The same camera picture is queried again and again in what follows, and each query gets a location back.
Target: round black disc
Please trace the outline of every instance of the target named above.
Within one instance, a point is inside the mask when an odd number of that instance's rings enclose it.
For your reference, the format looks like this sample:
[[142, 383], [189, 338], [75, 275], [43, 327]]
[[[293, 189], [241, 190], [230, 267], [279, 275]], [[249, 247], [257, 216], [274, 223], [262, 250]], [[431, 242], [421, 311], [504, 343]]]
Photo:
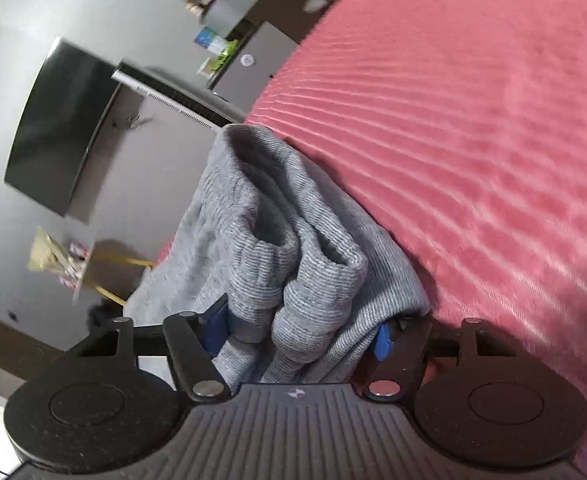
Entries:
[[421, 429], [450, 454], [494, 468], [528, 468], [576, 449], [587, 402], [568, 381], [529, 358], [488, 358], [420, 388]]
[[25, 383], [4, 409], [23, 458], [64, 472], [98, 472], [158, 449], [177, 424], [176, 392], [117, 358], [66, 360]]

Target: black tv screen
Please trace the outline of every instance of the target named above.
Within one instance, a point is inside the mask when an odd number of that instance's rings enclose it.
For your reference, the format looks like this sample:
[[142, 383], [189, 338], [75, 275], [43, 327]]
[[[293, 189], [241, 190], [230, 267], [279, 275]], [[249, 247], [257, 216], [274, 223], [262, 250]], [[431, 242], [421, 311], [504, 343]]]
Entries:
[[33, 85], [4, 181], [64, 216], [80, 170], [113, 101], [114, 67], [56, 40]]

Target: gray garment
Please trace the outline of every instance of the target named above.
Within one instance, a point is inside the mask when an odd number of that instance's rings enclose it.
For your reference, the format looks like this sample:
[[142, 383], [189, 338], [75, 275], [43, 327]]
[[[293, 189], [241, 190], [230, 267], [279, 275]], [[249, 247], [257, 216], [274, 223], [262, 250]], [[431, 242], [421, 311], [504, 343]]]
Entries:
[[224, 292], [232, 335], [213, 362], [232, 389], [343, 381], [382, 322], [429, 310], [389, 234], [308, 158], [243, 124], [216, 138], [169, 256], [125, 313], [156, 324]]

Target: bed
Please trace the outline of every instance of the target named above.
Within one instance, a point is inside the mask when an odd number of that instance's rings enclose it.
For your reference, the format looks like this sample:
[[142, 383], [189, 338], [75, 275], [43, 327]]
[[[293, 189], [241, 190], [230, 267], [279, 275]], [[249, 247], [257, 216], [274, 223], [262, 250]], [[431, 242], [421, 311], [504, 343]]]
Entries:
[[587, 0], [339, 0], [247, 122], [587, 398]]

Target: silver screw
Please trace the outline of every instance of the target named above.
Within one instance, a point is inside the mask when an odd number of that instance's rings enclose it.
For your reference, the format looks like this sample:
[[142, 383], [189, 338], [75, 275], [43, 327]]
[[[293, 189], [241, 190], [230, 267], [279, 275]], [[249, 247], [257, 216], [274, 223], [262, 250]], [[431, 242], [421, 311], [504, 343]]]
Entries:
[[224, 391], [220, 381], [200, 381], [193, 385], [193, 393], [201, 397], [215, 397]]
[[396, 381], [373, 381], [369, 391], [376, 397], [392, 397], [400, 393], [400, 385]]

